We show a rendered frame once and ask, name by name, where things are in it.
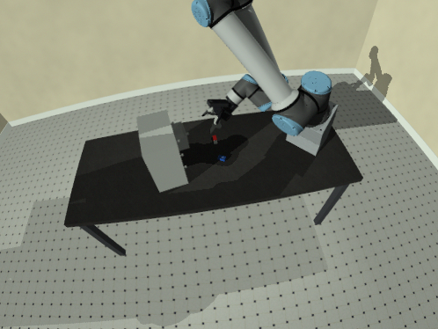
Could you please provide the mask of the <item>grey chest of drawers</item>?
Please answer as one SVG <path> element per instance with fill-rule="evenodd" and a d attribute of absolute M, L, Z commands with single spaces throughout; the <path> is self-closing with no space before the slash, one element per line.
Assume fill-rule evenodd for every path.
<path fill-rule="evenodd" d="M 166 108 L 136 119 L 142 158 L 159 192 L 188 184 Z"/>

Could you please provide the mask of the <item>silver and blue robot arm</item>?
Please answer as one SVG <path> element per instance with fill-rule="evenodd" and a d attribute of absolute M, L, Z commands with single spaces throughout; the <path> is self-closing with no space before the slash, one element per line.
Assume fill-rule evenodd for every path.
<path fill-rule="evenodd" d="M 239 105 L 247 97 L 261 112 L 271 107 L 274 124 L 288 135 L 299 135 L 308 124 L 325 123 L 330 115 L 331 79 L 313 70 L 302 76 L 298 89 L 291 89 L 287 77 L 280 72 L 252 2 L 193 0 L 191 5 L 196 21 L 210 27 L 251 74 L 241 77 L 227 93 L 228 98 Z"/>

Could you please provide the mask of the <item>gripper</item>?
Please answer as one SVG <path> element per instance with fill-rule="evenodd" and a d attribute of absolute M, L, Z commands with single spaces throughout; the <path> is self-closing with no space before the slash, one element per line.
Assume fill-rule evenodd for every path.
<path fill-rule="evenodd" d="M 202 116 L 205 116 L 206 114 L 210 115 L 217 115 L 215 117 L 214 123 L 212 124 L 212 127 L 210 129 L 210 134 L 214 131 L 215 128 L 221 128 L 222 125 L 220 123 L 221 119 L 227 121 L 231 116 L 232 112 L 238 107 L 235 103 L 233 103 L 228 96 L 226 96 L 226 99 L 229 103 L 228 107 L 210 107 Z M 232 104 L 231 104 L 232 103 Z M 236 105 L 236 106 L 233 106 Z M 226 111 L 225 111 L 226 110 Z M 228 116 L 229 115 L 229 116 Z M 229 117 L 229 118 L 228 118 Z M 227 119 L 228 118 L 228 119 Z M 218 123 L 219 122 L 219 123 Z"/>

